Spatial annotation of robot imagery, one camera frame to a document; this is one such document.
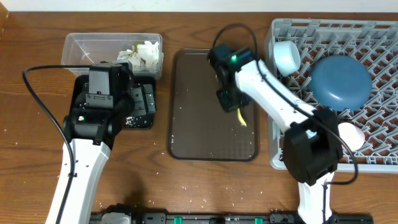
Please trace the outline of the yellow plastic spoon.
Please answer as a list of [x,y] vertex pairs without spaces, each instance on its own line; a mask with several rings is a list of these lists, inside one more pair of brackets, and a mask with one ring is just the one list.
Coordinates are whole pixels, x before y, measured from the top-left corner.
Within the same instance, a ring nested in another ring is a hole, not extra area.
[[245,119],[243,118],[241,110],[239,108],[237,110],[237,115],[238,115],[238,121],[241,123],[242,126],[246,127],[247,123],[246,123]]

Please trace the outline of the white tissue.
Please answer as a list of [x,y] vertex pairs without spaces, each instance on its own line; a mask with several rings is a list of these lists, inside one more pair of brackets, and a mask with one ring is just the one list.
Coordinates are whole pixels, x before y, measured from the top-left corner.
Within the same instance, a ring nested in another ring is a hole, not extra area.
[[146,68],[155,68],[159,63],[159,43],[145,41],[137,45],[137,53],[144,61]]

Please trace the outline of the light blue rice bowl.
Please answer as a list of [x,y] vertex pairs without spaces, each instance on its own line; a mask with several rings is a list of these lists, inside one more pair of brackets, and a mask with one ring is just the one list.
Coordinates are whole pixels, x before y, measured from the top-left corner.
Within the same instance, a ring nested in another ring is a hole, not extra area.
[[279,73],[287,77],[300,68],[300,54],[297,46],[290,40],[274,44],[274,61]]

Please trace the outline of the dark blue plate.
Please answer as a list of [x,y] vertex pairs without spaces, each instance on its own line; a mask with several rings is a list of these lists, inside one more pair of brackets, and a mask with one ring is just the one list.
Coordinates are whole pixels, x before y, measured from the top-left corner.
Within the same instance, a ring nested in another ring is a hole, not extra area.
[[317,62],[309,73],[308,84],[314,98],[335,111],[358,110],[372,91],[371,75],[359,61],[332,55]]

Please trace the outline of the pink cup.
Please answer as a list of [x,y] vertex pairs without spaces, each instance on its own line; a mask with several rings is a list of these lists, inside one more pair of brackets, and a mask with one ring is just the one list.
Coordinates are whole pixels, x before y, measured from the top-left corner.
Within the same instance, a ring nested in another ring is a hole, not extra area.
[[361,129],[351,123],[340,123],[338,125],[340,138],[354,152],[360,149],[365,142],[365,135]]

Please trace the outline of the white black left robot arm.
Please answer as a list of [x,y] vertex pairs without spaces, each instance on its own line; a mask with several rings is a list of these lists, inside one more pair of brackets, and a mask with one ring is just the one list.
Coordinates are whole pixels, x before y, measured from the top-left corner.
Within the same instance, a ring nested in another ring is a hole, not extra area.
[[123,122],[134,111],[125,91],[113,95],[82,90],[64,119],[62,167],[47,223],[88,223],[98,182]]

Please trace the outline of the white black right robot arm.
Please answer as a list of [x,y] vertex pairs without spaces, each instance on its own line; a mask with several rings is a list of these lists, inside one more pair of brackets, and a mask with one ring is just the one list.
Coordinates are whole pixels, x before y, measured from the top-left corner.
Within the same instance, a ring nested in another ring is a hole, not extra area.
[[208,61],[221,88],[216,92],[226,112],[254,100],[284,134],[282,159],[298,182],[298,215],[304,223],[327,223],[331,182],[343,156],[338,122],[328,109],[317,110],[287,89],[249,48],[233,52],[213,47]]

